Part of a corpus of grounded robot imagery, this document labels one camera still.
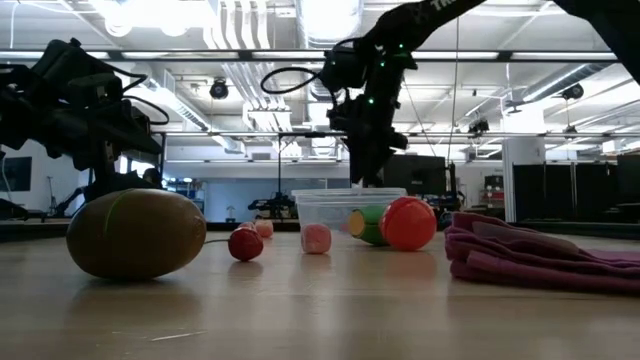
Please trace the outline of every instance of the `pink towel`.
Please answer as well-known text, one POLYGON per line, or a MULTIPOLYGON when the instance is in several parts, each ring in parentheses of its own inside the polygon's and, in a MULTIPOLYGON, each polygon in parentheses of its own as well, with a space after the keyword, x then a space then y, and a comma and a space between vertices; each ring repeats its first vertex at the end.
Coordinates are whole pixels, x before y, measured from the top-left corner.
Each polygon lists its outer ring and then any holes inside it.
POLYGON ((640 295, 640 252, 583 250, 494 218, 455 213, 445 248, 454 277, 504 285, 640 295))

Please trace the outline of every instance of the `table surface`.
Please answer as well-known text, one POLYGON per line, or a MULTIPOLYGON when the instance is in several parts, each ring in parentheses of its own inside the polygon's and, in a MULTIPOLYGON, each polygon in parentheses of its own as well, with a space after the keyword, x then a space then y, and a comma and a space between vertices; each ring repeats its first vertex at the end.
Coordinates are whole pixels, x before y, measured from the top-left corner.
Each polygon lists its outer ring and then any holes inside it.
POLYGON ((416 253, 336 238, 317 256, 276 234, 255 262, 213 243, 122 285, 82 273, 63 239, 0 244, 0 359, 640 359, 638 299, 466 283, 448 266, 442 235, 416 253))

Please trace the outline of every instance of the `small red ball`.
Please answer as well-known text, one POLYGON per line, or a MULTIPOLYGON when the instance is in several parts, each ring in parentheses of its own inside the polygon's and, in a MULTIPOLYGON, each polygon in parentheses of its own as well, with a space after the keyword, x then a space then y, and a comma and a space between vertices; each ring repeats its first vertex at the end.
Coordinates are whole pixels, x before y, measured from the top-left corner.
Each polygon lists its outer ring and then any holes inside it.
POLYGON ((273 236, 273 223, 271 220, 256 221, 256 231, 263 239, 270 239, 273 236))
POLYGON ((416 251, 433 239, 437 223, 433 209, 427 203, 402 197, 389 205, 379 225, 391 246, 401 251, 416 251))
POLYGON ((255 230, 256 226, 252 222, 247 221, 247 222, 244 222, 244 223, 240 224, 240 226, 238 226, 238 229, 243 229, 243 228, 244 229, 255 230))
POLYGON ((307 254, 324 254, 331 249, 331 229, 323 224, 310 224, 302 227, 302 251, 307 254))
POLYGON ((238 228, 229 238, 229 253, 240 261, 255 259, 264 249, 262 238, 252 229, 238 228))

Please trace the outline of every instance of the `small pink ball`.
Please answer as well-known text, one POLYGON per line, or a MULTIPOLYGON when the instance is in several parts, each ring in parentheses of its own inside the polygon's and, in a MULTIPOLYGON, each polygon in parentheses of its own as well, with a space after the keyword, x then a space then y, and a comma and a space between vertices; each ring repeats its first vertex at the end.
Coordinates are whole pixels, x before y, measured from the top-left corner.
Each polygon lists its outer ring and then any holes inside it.
POLYGON ((273 223, 271 220, 256 221, 256 231, 263 239, 270 239, 273 236, 273 223))
POLYGON ((302 227, 302 251, 307 254, 324 254, 331 249, 331 229, 322 224, 302 227))
POLYGON ((238 229, 251 229, 251 230, 255 230, 255 229, 256 229, 256 226, 255 226, 252 222, 247 221, 247 222, 244 222, 244 223, 240 224, 240 226, 238 226, 238 229))

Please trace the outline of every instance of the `plastic storage bin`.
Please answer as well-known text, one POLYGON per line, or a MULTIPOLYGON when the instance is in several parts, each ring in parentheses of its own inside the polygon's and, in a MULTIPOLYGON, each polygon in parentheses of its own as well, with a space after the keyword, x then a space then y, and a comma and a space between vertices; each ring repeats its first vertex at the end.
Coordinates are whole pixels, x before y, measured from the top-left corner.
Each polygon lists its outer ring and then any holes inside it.
POLYGON ((405 189, 353 188, 293 190, 300 226, 324 224, 331 230, 347 231, 351 212, 367 205, 389 205, 407 195, 405 189))

